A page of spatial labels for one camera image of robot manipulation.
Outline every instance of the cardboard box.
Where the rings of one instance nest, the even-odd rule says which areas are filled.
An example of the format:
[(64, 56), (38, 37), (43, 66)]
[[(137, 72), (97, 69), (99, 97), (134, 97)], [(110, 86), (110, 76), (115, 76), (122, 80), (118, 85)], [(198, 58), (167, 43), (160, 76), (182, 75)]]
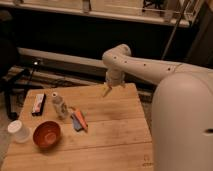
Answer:
[(24, 3), (70, 9), (82, 9), (83, 6), (82, 0), (24, 0)]
[(92, 11), (141, 15), (143, 0), (90, 0)]

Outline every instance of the chair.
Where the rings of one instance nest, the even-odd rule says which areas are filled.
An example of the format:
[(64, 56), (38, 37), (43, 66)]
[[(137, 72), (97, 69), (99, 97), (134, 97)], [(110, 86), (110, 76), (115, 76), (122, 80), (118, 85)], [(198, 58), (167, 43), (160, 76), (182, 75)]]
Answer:
[(161, 8), (161, 5), (164, 3), (164, 0), (144, 0), (143, 1), (143, 11), (145, 11), (144, 10), (144, 8), (146, 8), (146, 7), (148, 7), (148, 6), (150, 6), (150, 5), (155, 5), (155, 8), (156, 9), (162, 9)]
[(18, 115), (16, 112), (12, 112), (11, 110), (10, 94), (12, 93), (12, 90), (24, 89), (27, 91), (29, 89), (42, 87), (15, 83), (21, 76), (30, 75), (28, 69), (24, 69), (9, 80), (3, 78), (7, 75), (9, 69), (17, 64), (20, 58), (17, 48), (9, 39), (0, 38), (0, 57), (0, 92), (4, 92), (5, 106), (8, 118), (11, 120), (16, 120), (18, 118)]

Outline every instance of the wall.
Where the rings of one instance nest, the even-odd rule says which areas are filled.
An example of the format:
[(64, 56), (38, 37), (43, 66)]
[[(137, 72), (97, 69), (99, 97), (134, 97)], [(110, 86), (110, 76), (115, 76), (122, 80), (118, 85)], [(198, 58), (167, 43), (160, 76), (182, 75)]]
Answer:
[(186, 62), (213, 68), (213, 1), (202, 9), (199, 32), (192, 43)]

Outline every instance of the toy carrot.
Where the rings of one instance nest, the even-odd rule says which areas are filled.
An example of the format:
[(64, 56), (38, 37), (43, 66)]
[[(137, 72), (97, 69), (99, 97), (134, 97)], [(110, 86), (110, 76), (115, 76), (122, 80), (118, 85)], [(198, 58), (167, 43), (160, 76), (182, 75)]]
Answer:
[(81, 124), (81, 126), (84, 128), (84, 130), (87, 132), (88, 131), (88, 125), (84, 119), (83, 114), (79, 109), (74, 110), (74, 115), (77, 118), (78, 122)]

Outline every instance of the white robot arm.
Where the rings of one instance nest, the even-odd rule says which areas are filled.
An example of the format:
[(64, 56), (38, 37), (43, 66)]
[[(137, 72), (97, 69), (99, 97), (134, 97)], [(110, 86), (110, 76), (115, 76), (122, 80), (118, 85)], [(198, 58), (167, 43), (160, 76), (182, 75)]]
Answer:
[(127, 45), (103, 54), (110, 87), (124, 73), (157, 85), (152, 102), (154, 171), (213, 170), (213, 70), (133, 58)]

